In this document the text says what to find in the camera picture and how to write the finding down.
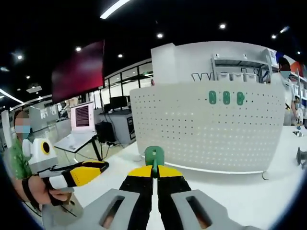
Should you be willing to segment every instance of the green shirt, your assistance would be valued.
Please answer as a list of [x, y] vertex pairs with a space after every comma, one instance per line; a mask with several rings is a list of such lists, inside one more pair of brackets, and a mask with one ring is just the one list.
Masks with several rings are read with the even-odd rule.
[[17, 180], [32, 176], [28, 163], [31, 157], [24, 156], [22, 144], [17, 138], [13, 140], [12, 147], [10, 148], [10, 156], [12, 173]]

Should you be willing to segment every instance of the white pegboard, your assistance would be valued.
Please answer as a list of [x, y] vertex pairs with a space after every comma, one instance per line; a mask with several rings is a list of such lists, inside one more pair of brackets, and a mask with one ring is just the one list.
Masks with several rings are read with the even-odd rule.
[[225, 173], [265, 171], [275, 154], [285, 103], [278, 86], [206, 81], [135, 89], [130, 97], [141, 154], [157, 145], [169, 164]]

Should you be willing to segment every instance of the green peg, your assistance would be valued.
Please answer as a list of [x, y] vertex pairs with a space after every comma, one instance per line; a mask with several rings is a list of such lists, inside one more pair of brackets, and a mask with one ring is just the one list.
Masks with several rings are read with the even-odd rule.
[[244, 102], [244, 94], [242, 93], [242, 92], [238, 92], [237, 94], [236, 94], [236, 103], [238, 104], [238, 105], [243, 105], [243, 102]]
[[228, 91], [223, 92], [223, 102], [224, 104], [230, 104], [230, 92]]
[[215, 91], [209, 92], [209, 102], [210, 104], [216, 104], [216, 92]]
[[153, 178], [158, 177], [158, 165], [164, 165], [164, 151], [160, 146], [149, 146], [145, 150], [146, 165], [153, 166]]

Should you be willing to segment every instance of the red screen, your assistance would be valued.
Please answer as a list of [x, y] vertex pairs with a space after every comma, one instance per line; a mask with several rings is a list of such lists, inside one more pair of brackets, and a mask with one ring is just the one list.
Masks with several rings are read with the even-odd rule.
[[76, 52], [52, 72], [52, 100], [58, 103], [103, 85], [103, 42]]

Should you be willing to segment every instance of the person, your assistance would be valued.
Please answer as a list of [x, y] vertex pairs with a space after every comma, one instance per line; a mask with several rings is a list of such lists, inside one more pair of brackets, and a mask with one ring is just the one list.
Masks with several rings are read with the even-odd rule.
[[[286, 104], [284, 125], [291, 125], [291, 120], [297, 120], [297, 115], [295, 109], [295, 93], [292, 83], [289, 79], [291, 73], [290, 63], [286, 58], [280, 57], [278, 59], [278, 65], [279, 72], [272, 74], [271, 84], [281, 85], [283, 87]], [[291, 109], [291, 114], [287, 112], [288, 108]]]
[[14, 128], [16, 138], [12, 141], [10, 148], [10, 162], [12, 173], [17, 180], [32, 176], [32, 172], [28, 161], [31, 157], [26, 157], [23, 154], [23, 140], [28, 138], [30, 133], [30, 118], [24, 111], [16, 112], [14, 115]]
[[[29, 199], [24, 192], [22, 182], [22, 180], [12, 180], [12, 184], [17, 195], [22, 199], [22, 201], [29, 202]], [[70, 195], [70, 193], [65, 193], [59, 189], [47, 190], [44, 181], [39, 176], [31, 176], [29, 178], [28, 185], [32, 196], [40, 205], [51, 204], [48, 191], [54, 198], [63, 202], [65, 202]]]
[[298, 110], [299, 108], [299, 97], [295, 96], [295, 109]]

